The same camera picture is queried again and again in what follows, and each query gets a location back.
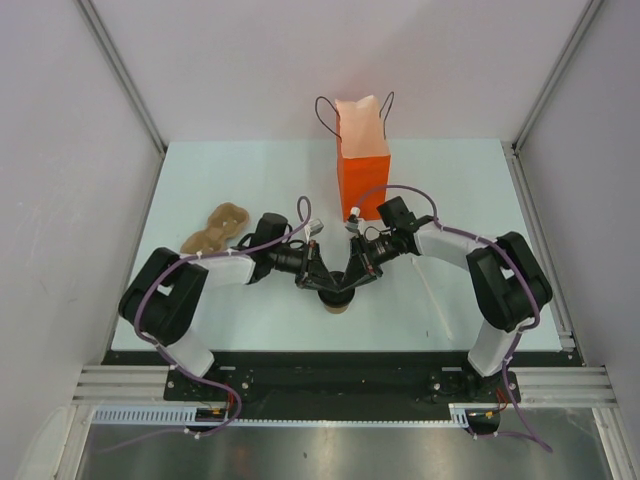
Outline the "black plastic cup lid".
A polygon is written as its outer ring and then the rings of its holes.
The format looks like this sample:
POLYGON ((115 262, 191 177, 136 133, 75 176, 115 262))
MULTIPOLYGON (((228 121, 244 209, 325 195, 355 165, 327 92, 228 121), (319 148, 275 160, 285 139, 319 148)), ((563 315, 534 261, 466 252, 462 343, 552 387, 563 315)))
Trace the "black plastic cup lid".
POLYGON ((349 288, 341 292, 319 290, 318 296, 325 307, 339 309, 349 306, 355 297, 355 289, 349 288))

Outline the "brown paper coffee cup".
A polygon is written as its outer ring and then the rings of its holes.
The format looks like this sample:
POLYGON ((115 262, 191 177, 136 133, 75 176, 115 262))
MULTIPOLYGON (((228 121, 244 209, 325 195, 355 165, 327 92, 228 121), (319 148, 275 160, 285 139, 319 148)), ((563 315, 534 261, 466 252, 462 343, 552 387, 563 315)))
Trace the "brown paper coffee cup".
POLYGON ((344 305, 339 305, 339 306, 335 306, 335 305, 324 305, 324 308, 327 312, 331 313, 331 314, 342 314, 344 312, 347 311, 349 305, 348 304, 344 304, 344 305))

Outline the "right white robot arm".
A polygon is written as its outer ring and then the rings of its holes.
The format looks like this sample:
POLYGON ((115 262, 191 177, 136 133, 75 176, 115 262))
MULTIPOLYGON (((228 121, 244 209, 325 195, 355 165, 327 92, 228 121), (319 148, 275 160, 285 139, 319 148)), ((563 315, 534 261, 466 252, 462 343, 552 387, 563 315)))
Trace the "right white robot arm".
POLYGON ((378 213, 386 231, 369 240, 354 207, 346 221, 351 257, 340 288, 352 290, 382 275, 381 265, 412 254, 442 260, 466 271, 484 318, 468 352, 472 368, 461 376, 463 393, 484 401, 497 389, 495 374, 513 357, 524 332, 540 323, 541 310, 553 291, 529 244, 517 232, 485 238, 442 225, 431 215, 416 217, 397 196, 378 213))

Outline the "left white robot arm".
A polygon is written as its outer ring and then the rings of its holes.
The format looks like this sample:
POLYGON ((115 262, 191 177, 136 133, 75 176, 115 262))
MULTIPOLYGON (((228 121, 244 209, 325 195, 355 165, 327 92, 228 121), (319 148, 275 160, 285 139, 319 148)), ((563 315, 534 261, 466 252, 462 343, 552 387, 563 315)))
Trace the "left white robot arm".
POLYGON ((202 293, 227 285, 256 283, 276 269, 310 284, 312 242, 321 232, 319 219, 296 228, 275 213, 265 213, 253 233, 223 252, 180 255, 168 248, 153 251, 121 297, 118 314, 136 335, 188 373, 186 387, 197 398, 214 397, 220 374, 211 369, 214 354, 191 328, 202 293))

